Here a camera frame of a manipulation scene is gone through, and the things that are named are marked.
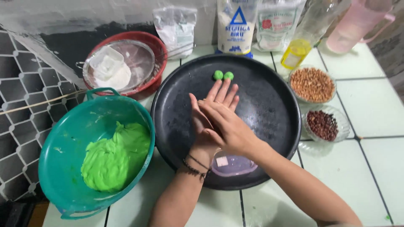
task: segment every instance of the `white tile countertop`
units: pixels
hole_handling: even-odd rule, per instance
[[[199,46],[186,59],[168,61],[163,80],[182,63],[214,50],[214,46]],[[283,53],[252,52],[254,59],[287,80],[290,70],[280,65]],[[340,195],[365,226],[403,225],[404,106],[380,65],[366,44],[357,44],[345,55],[330,53],[320,44],[302,64],[326,70],[336,79],[337,95],[328,105],[346,114],[351,133],[345,141],[321,145],[302,129],[292,161]],[[140,103],[150,110],[153,98]],[[155,150],[139,183],[108,210],[88,219],[67,221],[60,219],[51,204],[43,226],[145,226],[152,206],[173,176],[174,171]],[[316,223],[269,180],[239,191],[203,188],[187,226],[315,227]]]

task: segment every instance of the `pink plastic pitcher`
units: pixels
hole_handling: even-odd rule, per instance
[[[327,47],[335,53],[346,53],[356,43],[367,43],[378,36],[396,19],[388,14],[393,8],[390,0],[352,0],[351,7],[327,40]],[[362,38],[381,20],[389,22],[370,39]]]

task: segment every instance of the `yellow oil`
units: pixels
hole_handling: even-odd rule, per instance
[[[292,40],[280,63],[287,69],[294,69],[306,58],[311,50],[310,42],[303,39]]]

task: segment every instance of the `black round tray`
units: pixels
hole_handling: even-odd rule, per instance
[[[293,157],[301,133],[300,109],[292,90],[271,68],[243,56],[206,55],[189,61],[175,71],[158,89],[151,107],[156,128],[156,146],[171,168],[177,170],[188,154],[195,134],[188,93],[203,99],[212,88],[216,70],[231,71],[232,83],[239,85],[236,114],[278,153]],[[204,186],[237,190],[256,186],[270,177],[258,167],[251,173],[221,177],[210,173]]]

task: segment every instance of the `black bracelet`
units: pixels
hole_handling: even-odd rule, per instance
[[[188,154],[188,156],[190,158],[192,158],[196,163],[198,163],[200,166],[202,166],[203,168],[207,169],[208,171],[210,170],[210,168],[204,166],[202,163],[200,163],[198,160],[196,160],[196,158],[192,157],[190,154]]]
[[[205,179],[205,178],[206,178],[206,175],[210,172],[210,169],[208,169],[208,172],[206,172],[206,173],[201,173],[201,172],[199,172],[199,170],[197,170],[197,169],[193,168],[192,166],[190,166],[190,165],[185,161],[185,159],[182,159],[182,163],[184,164],[185,167],[188,168],[188,170],[191,171],[191,173],[193,173],[194,175],[201,175],[201,177],[202,177],[203,179]]]

